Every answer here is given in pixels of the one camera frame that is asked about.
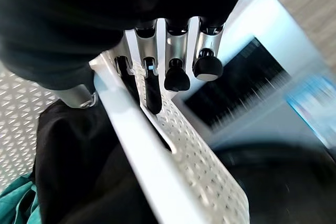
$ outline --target black rubber cap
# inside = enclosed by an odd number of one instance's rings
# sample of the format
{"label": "black rubber cap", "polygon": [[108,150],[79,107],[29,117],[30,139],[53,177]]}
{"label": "black rubber cap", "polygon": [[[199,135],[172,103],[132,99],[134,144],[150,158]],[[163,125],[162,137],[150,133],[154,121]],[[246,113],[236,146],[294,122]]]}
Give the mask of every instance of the black rubber cap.
{"label": "black rubber cap", "polygon": [[190,88],[188,75],[180,67],[171,67],[164,80],[164,88],[170,91],[185,91]]}
{"label": "black rubber cap", "polygon": [[214,81],[223,74],[223,66],[219,59],[213,56],[200,58],[193,68],[194,76],[202,81]]}

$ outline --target perforated metal plate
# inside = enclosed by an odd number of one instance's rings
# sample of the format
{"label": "perforated metal plate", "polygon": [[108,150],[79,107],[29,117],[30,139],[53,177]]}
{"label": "perforated metal plate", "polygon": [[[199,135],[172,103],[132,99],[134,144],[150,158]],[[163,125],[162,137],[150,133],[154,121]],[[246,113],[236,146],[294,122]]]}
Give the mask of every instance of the perforated metal plate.
{"label": "perforated metal plate", "polygon": [[[143,69],[134,63],[140,99],[145,104]],[[249,223],[248,200],[232,175],[162,90],[162,110],[145,110],[172,150],[174,160],[210,223]]]}
{"label": "perforated metal plate", "polygon": [[55,96],[4,70],[0,74],[0,191],[31,171],[39,113]]}

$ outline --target white perforated panel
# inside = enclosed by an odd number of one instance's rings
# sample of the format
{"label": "white perforated panel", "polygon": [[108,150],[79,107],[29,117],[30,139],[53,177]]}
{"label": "white perforated panel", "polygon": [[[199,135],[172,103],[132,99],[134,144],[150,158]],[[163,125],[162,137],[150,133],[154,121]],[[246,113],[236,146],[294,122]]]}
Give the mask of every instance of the white perforated panel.
{"label": "white perforated panel", "polygon": [[0,75],[0,191],[30,172],[36,149],[39,113],[55,96],[8,71]]}
{"label": "white perforated panel", "polygon": [[[143,69],[134,63],[140,98],[145,104]],[[175,104],[162,92],[162,110],[146,113],[171,147],[174,160],[207,212],[210,223],[249,223],[248,200],[216,155],[193,129]]]}

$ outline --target teal fabric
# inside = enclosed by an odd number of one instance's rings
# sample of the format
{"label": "teal fabric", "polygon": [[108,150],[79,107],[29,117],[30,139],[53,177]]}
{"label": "teal fabric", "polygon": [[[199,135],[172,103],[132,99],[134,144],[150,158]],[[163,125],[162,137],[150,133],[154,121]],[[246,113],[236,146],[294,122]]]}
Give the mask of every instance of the teal fabric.
{"label": "teal fabric", "polygon": [[0,195],[1,224],[40,224],[36,186],[29,174],[17,178]]}

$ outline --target black fabric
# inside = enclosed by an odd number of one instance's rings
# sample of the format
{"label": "black fabric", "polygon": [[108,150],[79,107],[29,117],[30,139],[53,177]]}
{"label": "black fabric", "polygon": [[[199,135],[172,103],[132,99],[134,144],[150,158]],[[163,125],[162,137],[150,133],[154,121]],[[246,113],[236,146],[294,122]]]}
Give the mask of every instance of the black fabric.
{"label": "black fabric", "polygon": [[324,147],[272,140],[216,155],[245,191],[251,224],[336,223],[336,164]]}
{"label": "black fabric", "polygon": [[34,173],[43,223],[157,223],[102,104],[40,115]]}
{"label": "black fabric", "polygon": [[225,21],[236,2],[0,0],[0,58],[9,70],[45,88],[69,89],[83,82],[89,60],[141,20],[207,16]]}

